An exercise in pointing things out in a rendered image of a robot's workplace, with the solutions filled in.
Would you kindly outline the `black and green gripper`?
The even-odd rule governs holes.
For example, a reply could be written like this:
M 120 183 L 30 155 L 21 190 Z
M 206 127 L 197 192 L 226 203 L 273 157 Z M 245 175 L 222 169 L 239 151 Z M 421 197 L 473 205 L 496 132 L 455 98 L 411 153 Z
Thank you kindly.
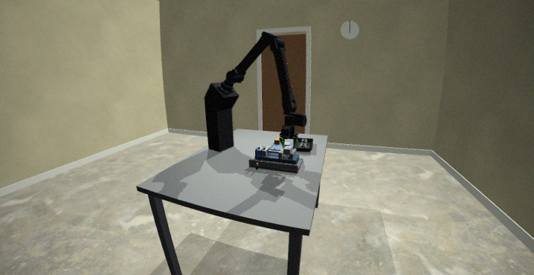
M 295 149 L 295 146 L 294 146 L 294 145 L 297 143 L 297 139 L 299 138 L 299 137 L 297 137 L 297 136 L 298 136 L 298 132 L 295 132 L 294 135 L 289 135 L 289 139 L 294 139 L 294 140 L 293 140 L 293 149 Z M 285 139 L 282 138 L 281 133 L 280 133 L 280 137 L 279 137 L 279 139 L 280 139 L 280 142 L 282 143 L 282 146 L 283 146 L 283 148 L 284 148 L 284 146 L 285 146 Z M 283 141 L 282 141 L 282 139 L 283 139 Z

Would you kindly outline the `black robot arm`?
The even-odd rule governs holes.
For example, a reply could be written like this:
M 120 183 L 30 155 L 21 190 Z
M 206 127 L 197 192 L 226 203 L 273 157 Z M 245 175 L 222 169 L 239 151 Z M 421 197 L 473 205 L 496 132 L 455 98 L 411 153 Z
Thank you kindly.
M 223 94 L 229 94 L 234 91 L 234 83 L 241 83 L 244 80 L 246 70 L 251 66 L 255 59 L 270 45 L 270 49 L 274 54 L 274 59 L 277 67 L 277 74 L 280 82 L 280 89 L 282 94 L 282 106 L 285 115 L 285 124 L 281 129 L 283 139 L 289 139 L 289 135 L 294 135 L 295 126 L 306 126 L 306 115 L 297 113 L 297 104 L 292 92 L 292 87 L 289 79 L 289 72 L 286 64 L 285 43 L 284 41 L 273 34 L 267 34 L 263 31 L 262 36 L 256 45 L 248 52 L 245 58 L 238 64 L 235 69 L 226 74 L 225 81 L 217 88 Z M 272 36 L 273 35 L 273 36 Z M 274 38 L 274 39 L 273 39 Z M 279 38 L 279 39 L 276 39 Z M 231 90 L 233 89 L 233 90 Z M 292 104 L 291 104 L 292 101 Z M 295 125 L 295 126 L 289 126 Z

